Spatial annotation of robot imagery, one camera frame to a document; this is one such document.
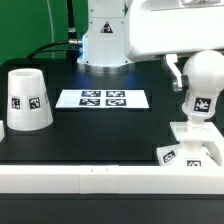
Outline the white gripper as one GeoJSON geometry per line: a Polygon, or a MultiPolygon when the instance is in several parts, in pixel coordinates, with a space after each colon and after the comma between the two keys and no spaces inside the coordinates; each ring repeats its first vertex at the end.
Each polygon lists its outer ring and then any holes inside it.
{"type": "Polygon", "coordinates": [[[207,49],[224,49],[224,0],[133,0],[129,4],[125,54],[132,61],[165,55],[175,92],[183,88],[177,55],[207,49]]]}

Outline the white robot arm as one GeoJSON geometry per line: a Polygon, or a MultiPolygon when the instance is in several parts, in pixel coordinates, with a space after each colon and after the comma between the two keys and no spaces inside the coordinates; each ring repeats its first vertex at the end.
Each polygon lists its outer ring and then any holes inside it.
{"type": "Polygon", "coordinates": [[[88,0],[88,30],[79,66],[114,72],[134,62],[162,59],[174,89],[187,87],[180,57],[224,51],[224,0],[88,0]]]}

